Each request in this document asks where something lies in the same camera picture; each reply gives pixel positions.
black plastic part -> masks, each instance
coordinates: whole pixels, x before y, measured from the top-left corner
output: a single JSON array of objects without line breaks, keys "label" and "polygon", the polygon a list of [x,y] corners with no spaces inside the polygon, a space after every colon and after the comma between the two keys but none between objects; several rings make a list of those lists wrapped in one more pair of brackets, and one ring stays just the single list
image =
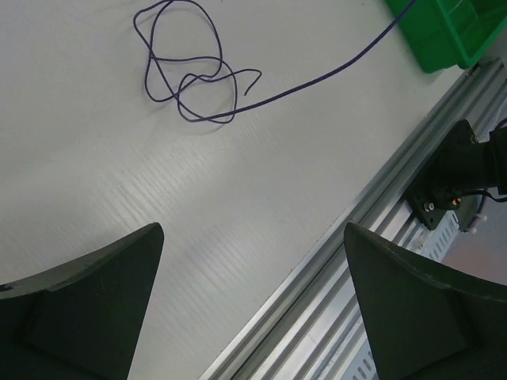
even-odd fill
[{"label": "black plastic part", "polygon": [[379,380],[505,379],[507,287],[355,224],[345,251]]},{"label": "black plastic part", "polygon": [[490,149],[498,194],[507,195],[507,128],[490,133]]},{"label": "black plastic part", "polygon": [[459,121],[409,186],[415,215],[434,230],[447,210],[460,207],[468,192],[497,187],[507,194],[507,128],[478,143],[466,120]]},{"label": "black plastic part", "polygon": [[1,286],[0,378],[127,379],[163,240],[151,224]]},{"label": "black plastic part", "polygon": [[[406,191],[406,198],[415,216],[431,230],[438,227],[447,210],[457,208],[452,204],[457,195],[454,192],[449,195],[448,187],[442,183],[439,169],[440,157],[460,147],[476,145],[472,144],[474,137],[470,124],[466,120],[459,121]],[[434,206],[432,211],[427,208],[430,203]]]}]

metal rail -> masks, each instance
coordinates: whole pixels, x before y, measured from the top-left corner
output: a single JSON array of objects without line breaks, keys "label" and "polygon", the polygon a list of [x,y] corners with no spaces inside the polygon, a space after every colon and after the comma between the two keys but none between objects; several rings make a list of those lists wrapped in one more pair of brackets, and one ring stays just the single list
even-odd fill
[{"label": "metal rail", "polygon": [[500,62],[464,74],[200,380],[373,379],[345,225],[353,220],[399,245],[421,238],[425,228],[404,201],[405,189],[456,121],[468,119],[478,134],[487,130],[507,96],[506,81]]}]

white table surface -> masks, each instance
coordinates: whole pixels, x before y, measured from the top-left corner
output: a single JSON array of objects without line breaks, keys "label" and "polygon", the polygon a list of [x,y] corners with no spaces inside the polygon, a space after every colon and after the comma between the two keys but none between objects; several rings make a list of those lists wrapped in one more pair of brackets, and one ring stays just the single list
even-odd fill
[{"label": "white table surface", "polygon": [[[344,74],[213,132],[143,92],[147,51],[132,16],[148,3],[2,3],[0,283],[160,222],[166,243],[130,379],[195,379],[461,70],[423,74],[395,30]],[[381,0],[202,3],[229,64],[265,73],[241,105],[337,67],[391,20]],[[157,53],[213,54],[207,25],[177,8]],[[198,86],[188,99],[222,109],[230,90]]]}]

gray surface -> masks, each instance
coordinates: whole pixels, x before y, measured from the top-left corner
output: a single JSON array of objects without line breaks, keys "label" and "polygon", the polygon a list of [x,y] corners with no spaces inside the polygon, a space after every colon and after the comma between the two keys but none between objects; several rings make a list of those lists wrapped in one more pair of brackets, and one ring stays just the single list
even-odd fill
[{"label": "gray surface", "polygon": [[[160,222],[166,243],[131,378],[193,379],[318,249],[460,70],[423,74],[396,31],[339,78],[209,133],[141,89],[147,57],[132,15],[147,3],[2,4],[0,283]],[[265,72],[242,104],[336,67],[391,20],[376,0],[206,8],[227,61]],[[160,33],[159,51],[212,52],[207,25],[186,12]],[[199,110],[230,96],[225,83],[198,90]]]}]

green plastic bin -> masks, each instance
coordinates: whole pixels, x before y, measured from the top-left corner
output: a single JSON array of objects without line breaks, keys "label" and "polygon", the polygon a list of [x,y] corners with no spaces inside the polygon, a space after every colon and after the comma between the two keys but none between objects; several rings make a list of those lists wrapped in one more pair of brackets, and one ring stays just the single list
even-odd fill
[{"label": "green plastic bin", "polygon": [[[399,15],[410,0],[386,0]],[[507,25],[507,0],[419,0],[400,22],[422,70],[473,67]]]}]

